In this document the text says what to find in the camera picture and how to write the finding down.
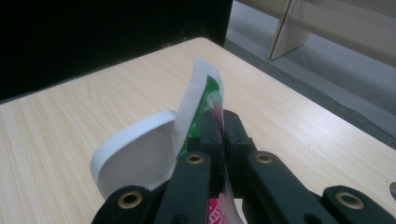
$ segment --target gray floor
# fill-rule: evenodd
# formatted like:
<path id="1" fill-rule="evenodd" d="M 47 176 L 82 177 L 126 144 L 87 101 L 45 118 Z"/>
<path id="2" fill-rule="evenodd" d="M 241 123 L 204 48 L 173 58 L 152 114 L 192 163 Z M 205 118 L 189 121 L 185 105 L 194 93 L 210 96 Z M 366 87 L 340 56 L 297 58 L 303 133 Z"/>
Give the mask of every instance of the gray floor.
<path id="1" fill-rule="evenodd" d="M 225 48 L 396 148 L 396 68 L 312 34 L 302 48 L 267 60 L 277 23 L 234 1 Z"/>

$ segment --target light wood grain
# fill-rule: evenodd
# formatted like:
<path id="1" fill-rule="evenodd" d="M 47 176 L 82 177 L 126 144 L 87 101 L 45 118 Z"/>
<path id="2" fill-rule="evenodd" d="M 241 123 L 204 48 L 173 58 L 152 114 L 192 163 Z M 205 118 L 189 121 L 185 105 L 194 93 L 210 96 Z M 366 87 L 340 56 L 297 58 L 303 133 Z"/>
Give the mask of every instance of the light wood grain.
<path id="1" fill-rule="evenodd" d="M 130 124 L 177 110 L 194 56 L 219 69 L 224 107 L 257 147 L 309 189 L 346 185 L 396 216 L 395 150 L 199 38 L 0 105 L 0 222 L 91 222 L 104 202 L 90 174 L 93 152 Z"/>

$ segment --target table surface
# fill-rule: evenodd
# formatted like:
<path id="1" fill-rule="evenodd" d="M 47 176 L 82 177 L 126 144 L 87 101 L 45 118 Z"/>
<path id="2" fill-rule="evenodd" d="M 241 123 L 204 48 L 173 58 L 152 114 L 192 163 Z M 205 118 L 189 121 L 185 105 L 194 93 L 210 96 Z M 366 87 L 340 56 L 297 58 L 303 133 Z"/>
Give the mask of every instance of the table surface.
<path id="1" fill-rule="evenodd" d="M 360 190 L 396 216 L 396 151 L 210 41 L 197 38 L 0 105 L 0 222 L 88 223 L 104 199 L 93 152 L 151 114 L 178 109 L 195 56 L 224 82 L 258 149 L 321 195 Z"/>

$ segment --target wooden panel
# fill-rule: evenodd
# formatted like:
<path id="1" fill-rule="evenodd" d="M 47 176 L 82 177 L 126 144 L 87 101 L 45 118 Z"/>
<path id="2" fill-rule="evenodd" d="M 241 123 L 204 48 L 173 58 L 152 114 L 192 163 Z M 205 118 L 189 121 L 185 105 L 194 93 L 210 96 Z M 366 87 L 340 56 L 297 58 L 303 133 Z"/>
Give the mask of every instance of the wooden panel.
<path id="1" fill-rule="evenodd" d="M 224 81 L 224 107 L 317 194 L 362 191 L 396 216 L 396 151 L 219 46 L 194 39 L 0 105 L 0 222 L 88 223 L 104 202 L 93 152 L 148 115 L 177 110 L 193 57 Z"/>

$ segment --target screw hole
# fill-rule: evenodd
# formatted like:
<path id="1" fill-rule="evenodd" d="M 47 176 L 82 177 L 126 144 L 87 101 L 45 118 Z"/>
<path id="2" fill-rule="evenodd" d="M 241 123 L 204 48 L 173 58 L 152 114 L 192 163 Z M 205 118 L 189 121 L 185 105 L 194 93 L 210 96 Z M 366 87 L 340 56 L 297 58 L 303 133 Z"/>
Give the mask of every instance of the screw hole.
<path id="1" fill-rule="evenodd" d="M 259 154 L 257 155 L 256 160 L 262 163 L 271 163 L 273 158 L 269 155 Z"/>
<path id="2" fill-rule="evenodd" d="M 204 160 L 204 158 L 202 158 L 202 156 L 198 156 L 198 155 L 191 155 L 187 158 L 187 161 L 192 164 L 201 163 L 203 160 Z"/>
<path id="3" fill-rule="evenodd" d="M 138 206 L 143 201 L 143 196 L 138 191 L 129 191 L 119 197 L 119 207 L 123 209 L 130 209 Z"/>
<path id="4" fill-rule="evenodd" d="M 338 192 L 335 194 L 335 198 L 339 203 L 351 209 L 359 210 L 364 207 L 360 198 L 348 192 Z"/>

